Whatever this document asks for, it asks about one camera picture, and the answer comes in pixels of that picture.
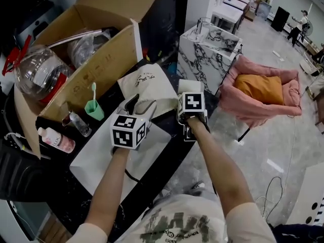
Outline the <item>white table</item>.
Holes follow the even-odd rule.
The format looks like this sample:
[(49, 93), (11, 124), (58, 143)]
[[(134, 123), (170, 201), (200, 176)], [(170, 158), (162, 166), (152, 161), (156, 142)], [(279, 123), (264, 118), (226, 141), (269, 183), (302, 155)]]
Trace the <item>white table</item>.
[(228, 32), (235, 34), (242, 15), (242, 10), (222, 3), (220, 5), (214, 6), (211, 23), (220, 28), (220, 20), (229, 22), (231, 24), (231, 27)]
[(223, 3), (244, 11), (249, 5), (249, 0), (224, 0)]

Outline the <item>orange cushion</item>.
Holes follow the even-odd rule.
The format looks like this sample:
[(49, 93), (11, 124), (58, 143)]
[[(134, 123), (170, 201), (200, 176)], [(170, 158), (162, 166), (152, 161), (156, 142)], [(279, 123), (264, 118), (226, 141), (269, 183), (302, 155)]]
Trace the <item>orange cushion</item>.
[(264, 104), (284, 105), (282, 83), (278, 76), (241, 74), (236, 78), (234, 86)]

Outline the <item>pink shower gel bottle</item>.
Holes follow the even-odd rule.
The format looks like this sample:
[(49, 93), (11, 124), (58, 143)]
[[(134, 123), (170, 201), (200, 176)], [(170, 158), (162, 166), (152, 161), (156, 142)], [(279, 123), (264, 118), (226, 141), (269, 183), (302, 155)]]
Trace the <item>pink shower gel bottle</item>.
[(65, 153), (72, 153), (75, 148), (75, 141), (53, 130), (52, 128), (38, 128), (37, 133), (46, 144), (59, 149)]

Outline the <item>person's printed white t-shirt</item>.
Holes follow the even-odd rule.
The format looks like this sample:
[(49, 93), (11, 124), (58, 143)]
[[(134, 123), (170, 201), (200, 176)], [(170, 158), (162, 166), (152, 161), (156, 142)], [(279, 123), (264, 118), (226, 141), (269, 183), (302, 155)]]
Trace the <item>person's printed white t-shirt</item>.
[[(157, 205), (125, 237), (124, 243), (276, 243), (254, 202), (241, 204), (224, 216), (222, 206), (200, 197), (166, 201)], [(84, 223), (67, 243), (107, 243), (108, 235)]]

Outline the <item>person's right forearm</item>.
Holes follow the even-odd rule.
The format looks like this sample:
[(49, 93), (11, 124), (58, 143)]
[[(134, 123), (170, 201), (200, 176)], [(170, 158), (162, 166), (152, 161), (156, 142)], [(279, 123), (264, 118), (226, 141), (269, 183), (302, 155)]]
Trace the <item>person's right forearm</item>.
[(224, 216), (235, 207), (252, 203), (247, 181), (240, 168), (197, 118), (187, 120), (204, 156), (212, 184), (220, 198)]

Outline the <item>marble pattern sink cabinet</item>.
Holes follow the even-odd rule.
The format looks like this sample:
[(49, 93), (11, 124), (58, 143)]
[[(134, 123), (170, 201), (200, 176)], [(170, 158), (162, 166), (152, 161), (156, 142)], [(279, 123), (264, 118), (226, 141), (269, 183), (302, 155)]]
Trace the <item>marble pattern sink cabinet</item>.
[(215, 95), (241, 46), (238, 36), (202, 22), (180, 36), (177, 74), (200, 81), (205, 91)]

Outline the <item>metal tube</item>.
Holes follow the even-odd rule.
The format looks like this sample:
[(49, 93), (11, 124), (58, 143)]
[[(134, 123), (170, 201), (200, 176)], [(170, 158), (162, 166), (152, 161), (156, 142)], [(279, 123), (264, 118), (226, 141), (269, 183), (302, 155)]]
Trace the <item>metal tube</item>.
[(83, 33), (80, 33), (80, 34), (76, 34), (76, 35), (73, 35), (73, 36), (70, 36), (70, 37), (67, 37), (67, 38), (64, 38), (62, 40), (59, 40), (57, 42), (54, 42), (52, 44), (49, 44), (47, 45), (48, 48), (53, 48), (53, 47), (56, 47), (56, 46), (59, 46), (59, 45), (62, 45), (62, 44), (66, 44), (66, 43), (69, 43), (69, 42), (72, 42), (72, 41), (75, 41), (77, 39), (81, 39), (83, 38), (84, 36), (87, 36), (89, 34), (97, 34), (97, 33), (101, 33), (103, 32), (104, 30), (103, 29), (97, 29), (97, 30), (92, 30), (92, 31), (87, 31), (87, 32), (83, 32)]

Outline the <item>person's left forearm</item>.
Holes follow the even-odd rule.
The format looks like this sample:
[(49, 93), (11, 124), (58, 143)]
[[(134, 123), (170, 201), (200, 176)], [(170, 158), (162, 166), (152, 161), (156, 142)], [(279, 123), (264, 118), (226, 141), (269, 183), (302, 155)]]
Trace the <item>person's left forearm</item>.
[(126, 164), (130, 150), (117, 148), (92, 197), (86, 223), (101, 228), (109, 235), (120, 204)]

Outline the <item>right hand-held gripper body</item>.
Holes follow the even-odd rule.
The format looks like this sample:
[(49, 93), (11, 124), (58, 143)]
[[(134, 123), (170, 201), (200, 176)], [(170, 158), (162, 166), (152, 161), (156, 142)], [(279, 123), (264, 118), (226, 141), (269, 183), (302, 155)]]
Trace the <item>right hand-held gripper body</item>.
[(208, 131), (208, 111), (205, 106), (205, 96), (203, 92), (183, 92), (178, 98), (177, 121), (183, 127), (184, 141), (196, 141), (187, 120), (197, 117)]

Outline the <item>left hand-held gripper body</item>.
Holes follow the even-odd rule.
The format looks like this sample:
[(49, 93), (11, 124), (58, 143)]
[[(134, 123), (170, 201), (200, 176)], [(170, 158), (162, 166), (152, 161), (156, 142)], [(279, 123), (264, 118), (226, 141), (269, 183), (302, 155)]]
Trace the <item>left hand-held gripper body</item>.
[(127, 101), (124, 100), (112, 115), (110, 137), (114, 147), (135, 150), (147, 136), (156, 110), (156, 101), (152, 101), (143, 114), (127, 113)]

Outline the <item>tall black cabinet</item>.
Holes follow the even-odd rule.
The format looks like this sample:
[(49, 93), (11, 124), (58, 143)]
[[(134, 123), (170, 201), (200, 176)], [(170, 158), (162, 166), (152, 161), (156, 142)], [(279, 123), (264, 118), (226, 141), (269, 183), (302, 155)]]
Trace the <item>tall black cabinet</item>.
[(143, 58), (163, 63), (178, 51), (188, 0), (155, 0), (139, 23)]

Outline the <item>white sink basin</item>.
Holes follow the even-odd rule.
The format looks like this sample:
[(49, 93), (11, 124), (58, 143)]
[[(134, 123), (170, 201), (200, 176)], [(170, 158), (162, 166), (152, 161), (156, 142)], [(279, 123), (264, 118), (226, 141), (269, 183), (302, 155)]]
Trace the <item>white sink basin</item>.
[[(70, 164), (70, 171), (91, 195), (98, 187), (112, 158), (109, 124), (110, 119), (105, 121)], [(152, 124), (147, 138), (138, 150), (130, 151), (126, 165), (130, 175), (140, 180), (170, 140), (170, 134)]]

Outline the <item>clear plastic bag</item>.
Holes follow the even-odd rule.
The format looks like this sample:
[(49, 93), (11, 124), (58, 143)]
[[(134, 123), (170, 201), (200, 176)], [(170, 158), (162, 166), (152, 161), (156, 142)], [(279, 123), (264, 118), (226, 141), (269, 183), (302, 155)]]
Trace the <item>clear plastic bag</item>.
[(67, 53), (72, 65), (77, 69), (89, 60), (106, 42), (112, 38), (110, 29), (89, 33), (68, 43)]

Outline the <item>cream cloth bag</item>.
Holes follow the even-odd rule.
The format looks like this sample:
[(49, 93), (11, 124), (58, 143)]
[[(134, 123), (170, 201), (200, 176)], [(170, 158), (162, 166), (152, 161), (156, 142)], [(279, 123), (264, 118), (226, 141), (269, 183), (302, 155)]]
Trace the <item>cream cloth bag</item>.
[(157, 103), (154, 118), (177, 108), (178, 96), (168, 77), (156, 63), (141, 66), (120, 78), (118, 84), (126, 99), (139, 94), (135, 104), (135, 112), (138, 114), (143, 113), (153, 101)]

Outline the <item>brown cardboard box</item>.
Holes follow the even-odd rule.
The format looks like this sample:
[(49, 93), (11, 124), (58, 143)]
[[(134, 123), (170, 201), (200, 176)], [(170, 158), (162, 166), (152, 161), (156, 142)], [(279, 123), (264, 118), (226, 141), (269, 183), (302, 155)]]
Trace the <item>brown cardboard box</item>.
[(34, 101), (18, 89), (14, 90), (18, 120), (34, 155), (41, 156), (35, 126), (38, 117), (60, 122), (60, 108), (64, 103), (75, 111), (82, 111), (92, 97), (92, 83), (97, 85), (96, 95), (100, 97), (142, 59), (138, 24), (154, 1), (76, 0), (39, 35), (35, 41), (37, 45), (50, 45), (83, 28), (118, 29), (118, 34), (79, 67), (47, 105)]

